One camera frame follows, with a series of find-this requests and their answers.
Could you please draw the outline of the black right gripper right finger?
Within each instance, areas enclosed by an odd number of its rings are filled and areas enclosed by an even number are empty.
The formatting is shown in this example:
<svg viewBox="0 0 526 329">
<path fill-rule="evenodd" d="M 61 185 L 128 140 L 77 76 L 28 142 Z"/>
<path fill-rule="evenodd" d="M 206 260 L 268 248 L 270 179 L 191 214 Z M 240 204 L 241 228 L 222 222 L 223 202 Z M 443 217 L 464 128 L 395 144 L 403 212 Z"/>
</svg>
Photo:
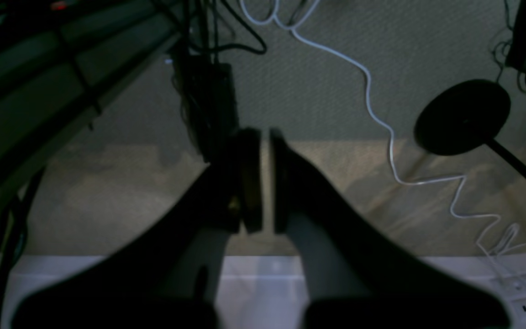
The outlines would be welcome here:
<svg viewBox="0 0 526 329">
<path fill-rule="evenodd" d="M 295 245 L 303 329 L 508 329 L 492 294 L 422 262 L 359 215 L 279 129 L 270 131 L 275 231 Z"/>
</svg>

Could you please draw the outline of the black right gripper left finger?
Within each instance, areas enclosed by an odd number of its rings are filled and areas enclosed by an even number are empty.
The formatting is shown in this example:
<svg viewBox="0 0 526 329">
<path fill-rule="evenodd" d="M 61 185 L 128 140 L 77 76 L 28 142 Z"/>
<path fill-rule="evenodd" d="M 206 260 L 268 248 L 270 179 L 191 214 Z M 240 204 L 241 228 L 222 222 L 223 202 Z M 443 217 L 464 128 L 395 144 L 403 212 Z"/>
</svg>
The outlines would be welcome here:
<svg viewBox="0 0 526 329">
<path fill-rule="evenodd" d="M 140 237 L 25 298 L 14 329 L 216 329 L 228 240 L 263 224 L 261 133 L 247 128 Z"/>
</svg>

